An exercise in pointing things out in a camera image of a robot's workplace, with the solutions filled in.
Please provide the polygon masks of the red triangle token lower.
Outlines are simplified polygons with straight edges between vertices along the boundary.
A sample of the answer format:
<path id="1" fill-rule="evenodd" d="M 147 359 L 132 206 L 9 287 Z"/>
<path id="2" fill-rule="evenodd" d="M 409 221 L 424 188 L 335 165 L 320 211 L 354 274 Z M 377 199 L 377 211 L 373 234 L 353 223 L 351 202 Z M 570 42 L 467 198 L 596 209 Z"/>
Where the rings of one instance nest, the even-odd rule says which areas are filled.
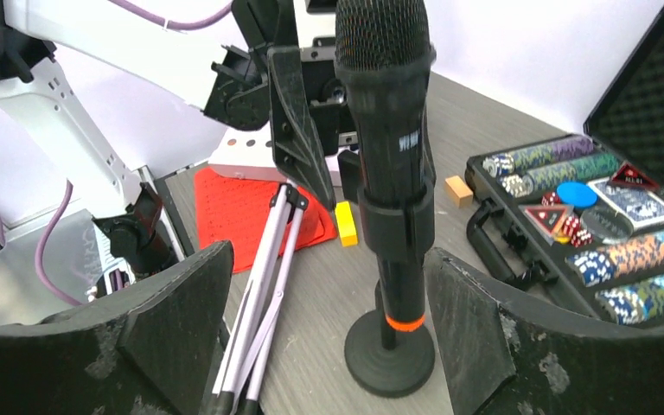
<path id="1" fill-rule="evenodd" d="M 520 211 L 545 237 L 555 237 L 563 227 L 565 220 L 571 216 L 572 205 L 519 205 Z"/>

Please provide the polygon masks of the blue round chip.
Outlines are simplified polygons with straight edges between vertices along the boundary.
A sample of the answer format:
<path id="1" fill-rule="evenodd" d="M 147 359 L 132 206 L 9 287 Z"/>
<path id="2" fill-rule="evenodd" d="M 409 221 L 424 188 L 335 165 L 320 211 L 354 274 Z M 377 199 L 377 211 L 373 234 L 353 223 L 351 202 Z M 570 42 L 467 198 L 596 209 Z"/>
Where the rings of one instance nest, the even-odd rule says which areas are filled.
<path id="1" fill-rule="evenodd" d="M 590 208 L 598 202 L 597 193 L 581 182 L 562 182 L 556 187 L 556 195 L 565 205 L 575 208 Z"/>

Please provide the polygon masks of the small wooden block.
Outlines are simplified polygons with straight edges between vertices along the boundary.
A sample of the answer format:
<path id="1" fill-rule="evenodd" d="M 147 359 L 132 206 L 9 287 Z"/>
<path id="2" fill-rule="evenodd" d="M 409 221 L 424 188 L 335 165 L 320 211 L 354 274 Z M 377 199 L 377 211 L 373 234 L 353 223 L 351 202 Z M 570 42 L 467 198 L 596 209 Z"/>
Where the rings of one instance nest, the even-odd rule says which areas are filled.
<path id="1" fill-rule="evenodd" d="M 451 176 L 445 179 L 444 186 L 447 195 L 458 208 L 470 206 L 474 200 L 474 193 L 461 176 Z"/>

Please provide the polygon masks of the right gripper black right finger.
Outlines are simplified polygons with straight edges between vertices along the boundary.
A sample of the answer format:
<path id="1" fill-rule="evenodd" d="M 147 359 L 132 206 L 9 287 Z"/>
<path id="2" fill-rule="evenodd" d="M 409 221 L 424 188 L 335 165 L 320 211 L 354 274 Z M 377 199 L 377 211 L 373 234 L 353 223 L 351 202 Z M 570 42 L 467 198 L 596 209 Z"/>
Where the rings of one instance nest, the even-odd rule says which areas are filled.
<path id="1" fill-rule="evenodd" d="M 664 414 L 664 327 L 589 318 L 441 248 L 427 295 L 456 414 Z"/>

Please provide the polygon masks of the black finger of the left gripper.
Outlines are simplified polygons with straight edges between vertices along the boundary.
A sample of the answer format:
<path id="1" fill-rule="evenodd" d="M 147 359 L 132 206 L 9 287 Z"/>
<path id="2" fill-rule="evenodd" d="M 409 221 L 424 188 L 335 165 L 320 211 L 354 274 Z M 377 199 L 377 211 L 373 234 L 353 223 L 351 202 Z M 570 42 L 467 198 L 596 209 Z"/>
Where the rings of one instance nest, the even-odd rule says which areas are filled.
<path id="1" fill-rule="evenodd" d="M 335 191 L 306 99 L 301 51 L 294 46 L 273 47 L 267 58 L 273 162 L 286 179 L 332 211 Z"/>

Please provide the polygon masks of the small yellow block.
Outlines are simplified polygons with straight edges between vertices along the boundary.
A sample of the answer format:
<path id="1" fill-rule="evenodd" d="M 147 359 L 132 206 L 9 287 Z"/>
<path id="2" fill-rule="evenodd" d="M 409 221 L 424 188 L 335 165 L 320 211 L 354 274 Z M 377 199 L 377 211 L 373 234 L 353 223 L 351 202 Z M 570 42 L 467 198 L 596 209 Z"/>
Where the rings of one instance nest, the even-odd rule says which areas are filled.
<path id="1" fill-rule="evenodd" d="M 338 237 L 343 247 L 357 246 L 359 243 L 357 227 L 349 201 L 340 201 L 335 206 L 335 220 Z"/>

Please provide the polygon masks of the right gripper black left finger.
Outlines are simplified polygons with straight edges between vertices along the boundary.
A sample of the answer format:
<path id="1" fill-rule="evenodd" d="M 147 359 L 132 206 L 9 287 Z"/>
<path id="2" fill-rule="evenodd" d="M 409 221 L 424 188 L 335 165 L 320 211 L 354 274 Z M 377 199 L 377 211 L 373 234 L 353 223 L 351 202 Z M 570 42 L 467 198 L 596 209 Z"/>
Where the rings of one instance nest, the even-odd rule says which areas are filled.
<path id="1" fill-rule="evenodd" d="M 197 414 L 233 271 L 216 242 L 34 325 L 0 326 L 0 414 Z"/>

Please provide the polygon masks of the red sheet music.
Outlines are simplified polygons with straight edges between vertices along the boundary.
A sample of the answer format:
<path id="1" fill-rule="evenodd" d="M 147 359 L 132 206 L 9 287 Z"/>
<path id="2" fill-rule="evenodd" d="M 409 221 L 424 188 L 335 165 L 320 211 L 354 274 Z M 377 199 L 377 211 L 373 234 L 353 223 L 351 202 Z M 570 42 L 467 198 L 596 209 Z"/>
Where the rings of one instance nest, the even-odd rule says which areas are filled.
<path id="1" fill-rule="evenodd" d="M 195 174 L 195 211 L 199 248 L 232 242 L 233 273 L 252 268 L 278 182 L 224 177 L 211 168 Z M 330 214 L 314 199 L 303 214 L 296 249 L 336 239 Z"/>

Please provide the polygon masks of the lilac tripod music stand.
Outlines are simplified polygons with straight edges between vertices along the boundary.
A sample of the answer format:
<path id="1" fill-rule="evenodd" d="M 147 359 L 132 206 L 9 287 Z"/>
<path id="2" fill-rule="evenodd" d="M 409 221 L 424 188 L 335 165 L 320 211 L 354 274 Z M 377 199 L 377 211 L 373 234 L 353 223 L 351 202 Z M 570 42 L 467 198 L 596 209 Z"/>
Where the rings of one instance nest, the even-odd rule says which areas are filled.
<path id="1" fill-rule="evenodd" d="M 216 414 L 253 414 L 277 327 L 303 213 L 310 201 L 297 185 L 271 165 L 271 133 L 227 131 L 207 161 L 222 178 L 250 184 L 266 180 L 271 194 L 260 196 L 268 213 L 259 214 L 263 231 L 239 302 L 212 394 Z"/>

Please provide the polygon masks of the black round-base mic stand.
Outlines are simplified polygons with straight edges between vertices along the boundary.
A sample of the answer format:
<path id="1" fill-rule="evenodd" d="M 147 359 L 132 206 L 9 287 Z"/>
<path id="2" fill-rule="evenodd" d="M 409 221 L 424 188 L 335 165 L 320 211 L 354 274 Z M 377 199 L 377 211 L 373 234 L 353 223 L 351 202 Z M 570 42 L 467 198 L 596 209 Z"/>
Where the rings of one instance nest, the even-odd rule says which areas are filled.
<path id="1" fill-rule="evenodd" d="M 361 158 L 344 150 L 340 164 L 344 196 L 361 212 L 363 236 L 378 261 L 375 308 L 359 317 L 344 342 L 354 381 L 383 398 L 416 392 L 430 378 L 435 350 L 425 327 L 424 256 L 434 241 L 434 191 L 421 175 L 422 195 L 406 207 L 372 201 L 363 186 Z"/>

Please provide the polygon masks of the black poker chip case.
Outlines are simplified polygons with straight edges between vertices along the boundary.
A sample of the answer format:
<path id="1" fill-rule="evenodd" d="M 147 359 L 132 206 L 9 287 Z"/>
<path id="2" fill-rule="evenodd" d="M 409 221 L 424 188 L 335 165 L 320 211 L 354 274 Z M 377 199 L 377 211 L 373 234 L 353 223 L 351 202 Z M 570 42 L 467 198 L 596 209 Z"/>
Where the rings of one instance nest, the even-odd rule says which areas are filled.
<path id="1" fill-rule="evenodd" d="M 664 6 L 579 133 L 473 156 L 469 243 L 559 307 L 664 328 Z"/>

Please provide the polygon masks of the blue playing card deck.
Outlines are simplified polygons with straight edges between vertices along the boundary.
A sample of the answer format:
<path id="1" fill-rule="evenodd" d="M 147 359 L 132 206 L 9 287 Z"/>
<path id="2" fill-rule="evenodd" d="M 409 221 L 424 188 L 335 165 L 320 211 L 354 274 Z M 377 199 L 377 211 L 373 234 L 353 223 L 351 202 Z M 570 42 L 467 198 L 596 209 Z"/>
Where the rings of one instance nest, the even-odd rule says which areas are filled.
<path id="1" fill-rule="evenodd" d="M 608 177 L 587 182 L 607 205 L 625 215 L 635 230 L 664 225 L 664 200 L 652 191 L 608 184 Z"/>

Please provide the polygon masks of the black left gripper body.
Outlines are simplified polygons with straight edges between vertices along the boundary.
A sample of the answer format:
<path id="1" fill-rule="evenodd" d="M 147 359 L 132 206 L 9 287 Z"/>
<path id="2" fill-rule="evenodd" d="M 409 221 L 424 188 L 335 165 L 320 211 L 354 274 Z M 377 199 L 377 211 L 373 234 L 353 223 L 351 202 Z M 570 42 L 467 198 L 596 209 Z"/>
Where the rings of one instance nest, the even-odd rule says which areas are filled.
<path id="1" fill-rule="evenodd" d="M 233 1 L 231 11 L 247 49 L 227 48 L 214 63 L 217 78 L 203 113 L 240 131 L 271 125 L 277 155 L 304 155 L 310 139 L 299 137 L 284 111 L 285 80 L 303 85 L 304 103 L 324 155 L 355 144 L 347 95 L 336 78 L 333 1 Z"/>

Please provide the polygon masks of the red triangle token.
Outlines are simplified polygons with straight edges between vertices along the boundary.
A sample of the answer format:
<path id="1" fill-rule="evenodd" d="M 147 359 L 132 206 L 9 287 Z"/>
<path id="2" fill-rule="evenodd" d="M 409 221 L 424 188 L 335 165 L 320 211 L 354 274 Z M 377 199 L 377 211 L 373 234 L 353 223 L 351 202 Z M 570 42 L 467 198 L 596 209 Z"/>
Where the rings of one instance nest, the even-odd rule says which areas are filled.
<path id="1" fill-rule="evenodd" d="M 660 188 L 660 185 L 655 180 L 645 175 L 630 162 L 623 162 L 610 177 L 608 184 L 622 188 L 638 188 L 647 191 L 655 191 Z"/>
<path id="2" fill-rule="evenodd" d="M 571 216 L 572 205 L 519 205 L 520 211 L 545 237 L 555 237 L 563 227 L 565 220 Z"/>

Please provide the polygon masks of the red triangle token upper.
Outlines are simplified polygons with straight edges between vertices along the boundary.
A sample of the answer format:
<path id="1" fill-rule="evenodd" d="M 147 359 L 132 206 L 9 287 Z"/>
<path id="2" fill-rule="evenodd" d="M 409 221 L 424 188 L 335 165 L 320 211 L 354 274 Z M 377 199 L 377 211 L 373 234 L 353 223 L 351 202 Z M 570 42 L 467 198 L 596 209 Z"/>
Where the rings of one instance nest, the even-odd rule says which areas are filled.
<path id="1" fill-rule="evenodd" d="M 655 180 L 645 175 L 630 162 L 623 162 L 610 177 L 608 184 L 622 188 L 638 188 L 647 191 L 655 191 L 660 188 L 660 185 Z"/>

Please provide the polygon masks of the silver dealer button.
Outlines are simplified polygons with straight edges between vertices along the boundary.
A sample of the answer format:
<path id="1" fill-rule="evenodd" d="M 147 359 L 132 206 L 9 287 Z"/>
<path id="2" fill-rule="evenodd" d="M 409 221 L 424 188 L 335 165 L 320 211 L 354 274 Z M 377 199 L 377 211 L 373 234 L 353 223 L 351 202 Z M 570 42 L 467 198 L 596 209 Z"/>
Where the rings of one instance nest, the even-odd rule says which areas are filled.
<path id="1" fill-rule="evenodd" d="M 588 230 L 595 239 L 608 245 L 626 241 L 635 231 L 625 215 L 610 207 L 587 208 L 581 213 L 580 220 L 582 228 Z"/>

